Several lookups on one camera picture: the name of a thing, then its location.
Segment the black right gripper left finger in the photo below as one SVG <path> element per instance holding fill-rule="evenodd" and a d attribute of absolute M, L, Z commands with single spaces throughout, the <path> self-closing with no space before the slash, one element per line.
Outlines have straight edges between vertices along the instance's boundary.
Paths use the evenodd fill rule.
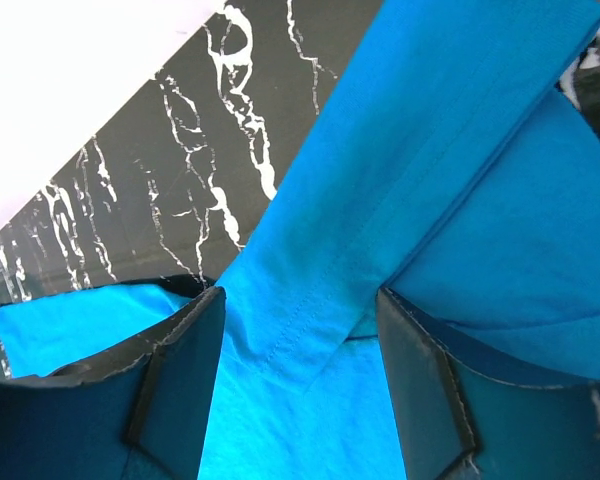
<path fill-rule="evenodd" d="M 222 288 L 53 374 L 0 381 L 0 479 L 194 479 L 225 323 Z"/>

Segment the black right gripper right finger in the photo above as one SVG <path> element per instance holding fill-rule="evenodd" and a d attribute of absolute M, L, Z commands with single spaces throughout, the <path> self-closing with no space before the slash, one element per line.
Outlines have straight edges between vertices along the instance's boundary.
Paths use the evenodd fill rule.
<path fill-rule="evenodd" d="M 500 352 L 388 288 L 376 320 L 410 479 L 600 479 L 600 381 Z"/>

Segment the blue t shirt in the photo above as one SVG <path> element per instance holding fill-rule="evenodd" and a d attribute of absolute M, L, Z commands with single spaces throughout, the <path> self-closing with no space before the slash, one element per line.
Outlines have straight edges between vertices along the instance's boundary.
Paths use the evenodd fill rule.
<path fill-rule="evenodd" d="M 0 231 L 0 381 L 211 287 L 194 479 L 410 479 L 376 296 L 600 381 L 598 1 L 226 1 Z"/>

